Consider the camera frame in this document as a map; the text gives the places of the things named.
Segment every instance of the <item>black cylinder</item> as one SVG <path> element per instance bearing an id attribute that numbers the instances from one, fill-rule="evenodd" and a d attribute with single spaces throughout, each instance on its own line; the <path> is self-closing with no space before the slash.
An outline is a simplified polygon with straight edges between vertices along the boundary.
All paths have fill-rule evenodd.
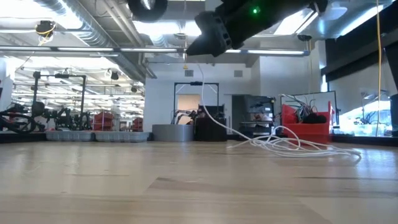
<path id="1" fill-rule="evenodd" d="M 391 96 L 392 135 L 398 137 L 398 94 Z"/>

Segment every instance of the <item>gray cylinder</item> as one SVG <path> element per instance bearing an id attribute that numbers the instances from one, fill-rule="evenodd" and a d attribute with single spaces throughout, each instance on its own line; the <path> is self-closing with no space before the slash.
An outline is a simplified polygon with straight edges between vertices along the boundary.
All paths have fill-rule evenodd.
<path id="1" fill-rule="evenodd" d="M 154 124 L 152 125 L 154 141 L 188 142 L 193 141 L 193 125 L 187 124 Z"/>

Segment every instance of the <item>red storage bin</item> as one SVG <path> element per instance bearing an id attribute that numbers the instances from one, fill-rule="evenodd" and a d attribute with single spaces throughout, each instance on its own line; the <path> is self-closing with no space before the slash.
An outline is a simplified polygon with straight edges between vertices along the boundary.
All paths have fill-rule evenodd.
<path id="1" fill-rule="evenodd" d="M 302 124 L 297 123 L 295 110 L 289 105 L 282 105 L 282 125 L 292 130 L 301 140 L 328 144 L 331 140 L 330 131 L 333 128 L 333 109 L 329 101 L 328 112 L 317 112 L 317 115 L 326 117 L 324 124 Z M 295 138 L 292 133 L 284 129 L 289 138 Z"/>

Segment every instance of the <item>coiled white cable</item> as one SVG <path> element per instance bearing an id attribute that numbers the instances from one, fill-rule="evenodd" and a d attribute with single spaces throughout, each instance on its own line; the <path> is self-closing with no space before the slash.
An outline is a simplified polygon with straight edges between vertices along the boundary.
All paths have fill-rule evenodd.
<path id="1" fill-rule="evenodd" d="M 360 152 L 352 150 L 352 149 L 340 149 L 340 148 L 332 146 L 332 145 L 320 144 L 320 143 L 316 143 L 316 142 L 301 140 L 292 130 L 290 130 L 289 128 L 286 128 L 285 126 L 278 126 L 275 128 L 275 130 L 279 129 L 279 128 L 285 129 L 285 130 L 289 131 L 290 133 L 292 133 L 295 138 L 280 138 L 278 136 L 271 134 L 269 136 L 260 136 L 260 137 L 251 139 L 251 138 L 245 136 L 244 134 L 240 133 L 239 131 L 229 128 L 229 127 L 219 123 L 213 117 L 211 117 L 209 112 L 207 111 L 206 103 L 203 99 L 203 94 L 204 94 L 204 89 L 205 89 L 205 74 L 203 74 L 203 71 L 199 64 L 198 64 L 198 67 L 199 67 L 199 70 L 200 70 L 201 76 L 202 76 L 202 86 L 201 86 L 201 96 L 200 96 L 201 103 L 203 105 L 203 108 L 206 111 L 206 114 L 216 124 L 220 125 L 221 127 L 224 127 L 225 129 L 231 130 L 232 132 L 247 139 L 247 141 L 244 141 L 244 142 L 239 143 L 234 146 L 229 146 L 229 147 L 227 147 L 227 149 L 231 149 L 231 148 L 238 147 L 238 146 L 241 146 L 246 143 L 250 143 L 252 146 L 260 147 L 262 149 L 265 149 L 265 150 L 267 150 L 277 156 L 281 156 L 281 157 L 296 157 L 296 158 L 297 157 L 328 157 L 328 156 L 338 156 L 338 155 L 340 155 L 340 156 L 356 155 L 356 156 L 361 157 Z M 290 146 L 290 147 L 282 146 L 282 145 L 280 145 L 280 143 L 288 144 L 288 146 Z M 306 148 L 302 147 L 302 144 L 307 144 L 309 146 L 312 146 L 313 149 L 306 149 Z"/>

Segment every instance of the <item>gray plastic tray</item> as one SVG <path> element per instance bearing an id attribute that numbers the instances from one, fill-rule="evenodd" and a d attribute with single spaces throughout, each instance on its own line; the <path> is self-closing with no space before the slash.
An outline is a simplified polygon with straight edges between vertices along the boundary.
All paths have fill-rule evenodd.
<path id="1" fill-rule="evenodd" d="M 97 131 L 95 138 L 100 142 L 145 142 L 149 133 L 124 131 Z"/>
<path id="2" fill-rule="evenodd" d="M 91 131 L 47 131 L 49 141 L 94 141 L 95 135 Z"/>

